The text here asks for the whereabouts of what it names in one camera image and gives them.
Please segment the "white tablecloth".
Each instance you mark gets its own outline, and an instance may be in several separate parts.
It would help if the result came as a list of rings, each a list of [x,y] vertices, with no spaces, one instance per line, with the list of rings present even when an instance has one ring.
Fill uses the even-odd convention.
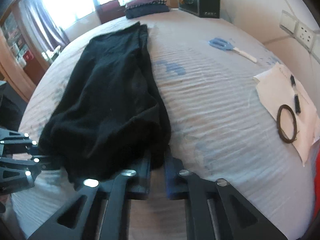
[[[138,20],[122,17],[85,33],[49,67],[19,130],[38,140],[89,40],[135,21],[148,25],[153,74],[171,123],[172,154],[204,179],[227,179],[288,239],[301,237],[313,216],[319,143],[303,166],[294,146],[280,140],[253,80],[280,60],[222,19],[171,10]],[[239,45],[258,64],[212,48],[208,41],[215,37]],[[165,197],[162,170],[153,172],[151,179],[148,200],[132,202],[129,239],[187,239],[183,201]],[[42,172],[35,187],[11,195],[22,237],[28,238],[74,193],[60,170]]]

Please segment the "black hair clip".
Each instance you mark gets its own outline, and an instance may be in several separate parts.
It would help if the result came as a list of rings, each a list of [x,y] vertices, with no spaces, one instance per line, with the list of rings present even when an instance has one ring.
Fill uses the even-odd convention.
[[[294,101],[295,101],[295,113],[297,115],[300,115],[301,113],[301,107],[300,107],[300,101],[299,101],[299,96],[298,94],[295,94],[294,96]]]
[[[290,81],[291,81],[291,86],[296,87],[296,82],[295,82],[295,78],[293,75],[290,76]]]

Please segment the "folded navy garment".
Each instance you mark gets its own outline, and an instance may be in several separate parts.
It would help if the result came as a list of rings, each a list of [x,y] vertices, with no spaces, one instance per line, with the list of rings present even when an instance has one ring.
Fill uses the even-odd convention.
[[[145,15],[169,12],[170,8],[164,4],[146,4],[140,7],[126,9],[124,11],[127,19],[139,18]]]

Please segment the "folded purple garment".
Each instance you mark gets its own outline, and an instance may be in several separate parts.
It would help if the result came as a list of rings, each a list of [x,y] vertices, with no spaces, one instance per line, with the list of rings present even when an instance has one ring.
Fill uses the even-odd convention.
[[[125,8],[135,8],[135,7],[140,7],[143,5],[148,5],[148,4],[160,4],[160,5],[166,5],[167,1],[166,0],[132,0],[128,3],[126,3]]]

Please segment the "blue handled scissors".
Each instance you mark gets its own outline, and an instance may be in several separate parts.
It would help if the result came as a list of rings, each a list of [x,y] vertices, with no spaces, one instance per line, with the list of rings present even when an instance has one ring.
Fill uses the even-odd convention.
[[[253,63],[257,63],[257,59],[251,55],[249,55],[248,53],[240,50],[239,48],[235,47],[234,45],[232,45],[230,42],[222,39],[222,38],[214,38],[212,40],[210,40],[209,45],[213,48],[222,50],[222,51],[233,51],[241,56],[243,56],[244,58],[248,59],[249,61],[253,62]]]

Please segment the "red plastic storage case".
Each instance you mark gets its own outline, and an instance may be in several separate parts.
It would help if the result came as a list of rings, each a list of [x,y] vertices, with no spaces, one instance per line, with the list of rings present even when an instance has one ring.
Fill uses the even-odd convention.
[[[314,190],[315,190],[315,206],[313,212],[313,219],[316,218],[320,209],[320,152],[317,154],[316,158],[316,175],[314,179]]]

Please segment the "white wall socket panel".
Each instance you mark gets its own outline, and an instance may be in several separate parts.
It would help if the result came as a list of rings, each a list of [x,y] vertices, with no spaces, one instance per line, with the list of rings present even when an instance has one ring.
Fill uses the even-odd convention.
[[[306,24],[284,10],[281,12],[279,26],[296,39],[319,63],[319,31],[312,31]]]

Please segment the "dark red chair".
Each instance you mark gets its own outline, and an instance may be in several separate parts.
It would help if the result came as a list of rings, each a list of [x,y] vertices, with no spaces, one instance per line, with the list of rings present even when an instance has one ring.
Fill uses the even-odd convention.
[[[96,12],[101,24],[125,16],[124,11],[125,6],[120,5],[118,0],[112,0],[104,4],[100,4],[96,7]]]

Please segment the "purple window curtain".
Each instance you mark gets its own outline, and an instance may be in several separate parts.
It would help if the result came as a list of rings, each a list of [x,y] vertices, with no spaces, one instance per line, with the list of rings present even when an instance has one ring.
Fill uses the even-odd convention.
[[[63,49],[70,43],[66,33],[53,21],[42,0],[22,0],[19,5],[42,51],[53,51],[57,46]]]

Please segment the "white paper sheet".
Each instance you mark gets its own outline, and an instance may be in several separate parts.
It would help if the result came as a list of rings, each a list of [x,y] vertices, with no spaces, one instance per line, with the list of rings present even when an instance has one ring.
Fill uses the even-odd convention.
[[[319,116],[315,104],[296,77],[296,87],[291,86],[291,75],[287,66],[276,63],[253,79],[257,83],[260,102],[276,121],[280,139],[292,144],[305,164],[311,146],[319,140]],[[295,94],[299,96],[300,115],[295,113]]]

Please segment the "black garment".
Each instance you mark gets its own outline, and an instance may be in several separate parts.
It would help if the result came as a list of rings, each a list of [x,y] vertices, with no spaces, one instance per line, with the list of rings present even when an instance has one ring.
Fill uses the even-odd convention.
[[[135,23],[92,38],[43,128],[39,152],[60,156],[68,180],[107,180],[150,157],[163,165],[171,137],[152,73],[148,27]]]

